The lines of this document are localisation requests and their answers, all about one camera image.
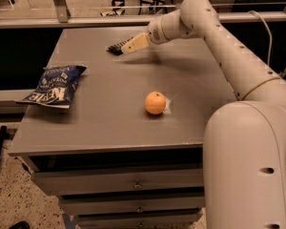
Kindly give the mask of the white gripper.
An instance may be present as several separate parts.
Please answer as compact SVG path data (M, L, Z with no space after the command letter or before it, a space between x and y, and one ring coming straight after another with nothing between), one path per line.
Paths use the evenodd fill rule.
M147 27L147 33L141 32L127 40L121 51L123 54L128 54L149 47L151 41L160 45L179 38L194 38L194 32L181 21L180 10L175 10L152 20Z

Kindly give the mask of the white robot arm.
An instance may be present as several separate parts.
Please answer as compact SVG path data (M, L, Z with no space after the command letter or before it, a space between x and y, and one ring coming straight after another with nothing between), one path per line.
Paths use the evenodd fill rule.
M286 229L286 82L221 25L208 0L183 0L121 51L191 35L204 40L236 96L205 130L207 229Z

